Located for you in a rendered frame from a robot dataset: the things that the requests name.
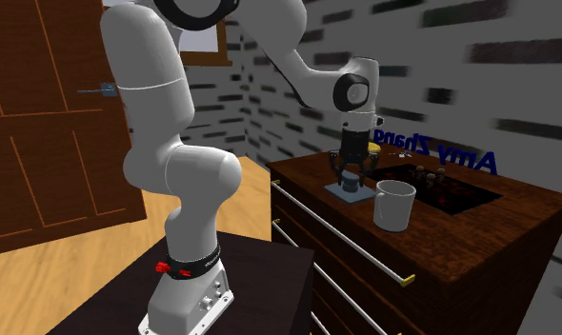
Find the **grey square base dark cylinder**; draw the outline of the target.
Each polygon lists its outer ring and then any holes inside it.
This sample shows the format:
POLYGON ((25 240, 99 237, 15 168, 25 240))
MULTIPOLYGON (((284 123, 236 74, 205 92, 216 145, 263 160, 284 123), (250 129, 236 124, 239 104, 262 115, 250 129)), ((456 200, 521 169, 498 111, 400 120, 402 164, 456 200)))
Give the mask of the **grey square base dark cylinder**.
POLYGON ((344 170, 341 177, 341 184, 326 185, 325 189, 344 202, 354 204, 375 196, 375 192, 370 187, 359 185, 359 175, 344 170))

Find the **brown wooden door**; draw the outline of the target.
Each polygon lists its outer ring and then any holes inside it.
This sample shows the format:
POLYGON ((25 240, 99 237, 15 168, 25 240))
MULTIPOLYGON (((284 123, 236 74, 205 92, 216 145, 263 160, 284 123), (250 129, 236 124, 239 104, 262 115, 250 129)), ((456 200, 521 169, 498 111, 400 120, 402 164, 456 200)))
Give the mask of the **brown wooden door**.
POLYGON ((0 0, 0 253, 146 218, 102 0, 0 0))

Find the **brown wooden chest of drawers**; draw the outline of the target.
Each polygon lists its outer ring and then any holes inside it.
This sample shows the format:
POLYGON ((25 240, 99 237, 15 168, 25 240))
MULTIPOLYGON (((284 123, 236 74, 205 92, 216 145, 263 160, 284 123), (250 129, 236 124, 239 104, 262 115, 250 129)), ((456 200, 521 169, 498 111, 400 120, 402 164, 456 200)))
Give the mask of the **brown wooden chest of drawers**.
POLYGON ((325 189, 327 154, 271 163, 271 236, 314 252, 312 335, 516 335, 562 234, 562 193, 456 164, 501 198, 456 215, 415 201, 406 230, 325 189))

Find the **black board with red marks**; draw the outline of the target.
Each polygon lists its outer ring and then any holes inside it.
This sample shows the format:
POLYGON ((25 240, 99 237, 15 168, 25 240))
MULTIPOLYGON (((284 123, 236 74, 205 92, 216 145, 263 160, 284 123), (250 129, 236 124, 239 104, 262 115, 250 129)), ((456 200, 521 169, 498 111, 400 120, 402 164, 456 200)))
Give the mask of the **black board with red marks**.
POLYGON ((425 169, 425 177, 417 180, 415 178, 416 167, 412 164, 382 167, 371 172, 369 177, 375 181, 396 180, 410 184, 417 190, 416 200, 450 215, 456 215, 501 198, 498 193, 455 180, 446 175, 442 183, 435 180, 433 187, 427 188, 426 175, 428 173, 436 175, 436 172, 425 169))

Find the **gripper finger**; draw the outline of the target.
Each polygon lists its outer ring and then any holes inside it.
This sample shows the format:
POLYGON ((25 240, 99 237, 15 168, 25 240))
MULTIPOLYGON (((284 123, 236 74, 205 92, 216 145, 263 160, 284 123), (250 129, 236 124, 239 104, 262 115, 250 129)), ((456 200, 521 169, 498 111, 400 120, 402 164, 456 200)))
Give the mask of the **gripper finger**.
POLYGON ((339 164, 336 164, 336 159, 339 157, 338 150, 332 150, 329 152, 329 159, 330 159, 330 166, 332 171, 335 173, 337 178, 337 185, 342 184, 342 173, 344 170, 343 161, 340 161, 339 164))
POLYGON ((378 154, 377 153, 369 153, 368 156, 365 159, 362 159, 358 166, 359 166, 359 186, 362 187, 364 186, 364 181, 365 179, 368 177, 368 175, 373 172, 376 167, 377 167, 377 163, 378 163, 378 154), (366 166, 366 160, 370 159, 370 163, 366 166))

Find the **dark robot stand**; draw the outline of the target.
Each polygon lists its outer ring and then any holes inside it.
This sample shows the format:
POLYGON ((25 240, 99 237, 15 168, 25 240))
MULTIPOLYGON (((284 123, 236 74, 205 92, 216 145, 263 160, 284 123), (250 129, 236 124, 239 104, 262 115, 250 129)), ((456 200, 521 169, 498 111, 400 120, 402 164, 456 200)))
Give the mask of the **dark robot stand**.
MULTIPOLYGON (((310 249, 217 234, 234 300, 205 335, 310 335, 310 249)), ((161 275, 161 240, 75 309, 47 335, 139 335, 161 275)))

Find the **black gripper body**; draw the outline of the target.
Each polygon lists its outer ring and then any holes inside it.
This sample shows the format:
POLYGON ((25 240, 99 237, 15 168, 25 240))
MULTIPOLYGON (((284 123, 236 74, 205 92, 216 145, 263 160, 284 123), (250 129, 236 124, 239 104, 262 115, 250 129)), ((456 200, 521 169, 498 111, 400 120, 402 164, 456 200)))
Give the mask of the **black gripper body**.
POLYGON ((369 155, 370 131, 342 130, 339 155, 345 164, 363 164, 369 155))

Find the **wooden framed window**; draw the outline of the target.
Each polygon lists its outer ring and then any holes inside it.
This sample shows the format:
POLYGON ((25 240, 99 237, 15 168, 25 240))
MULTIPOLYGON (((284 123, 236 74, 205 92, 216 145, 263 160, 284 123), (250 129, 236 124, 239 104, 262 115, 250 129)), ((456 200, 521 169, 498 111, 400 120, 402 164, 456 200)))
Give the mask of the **wooden framed window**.
POLYGON ((223 21, 206 30, 184 30, 179 40, 180 57, 186 67, 230 67, 226 25, 223 21))

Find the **white mug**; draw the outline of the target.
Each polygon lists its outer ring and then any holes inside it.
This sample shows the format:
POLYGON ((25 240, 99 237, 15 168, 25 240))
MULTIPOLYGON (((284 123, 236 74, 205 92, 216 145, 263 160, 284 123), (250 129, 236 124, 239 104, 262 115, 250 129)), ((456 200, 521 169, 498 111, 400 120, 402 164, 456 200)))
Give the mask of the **white mug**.
POLYGON ((389 232, 407 229, 416 188, 405 182, 383 180, 376 184, 373 222, 389 232))

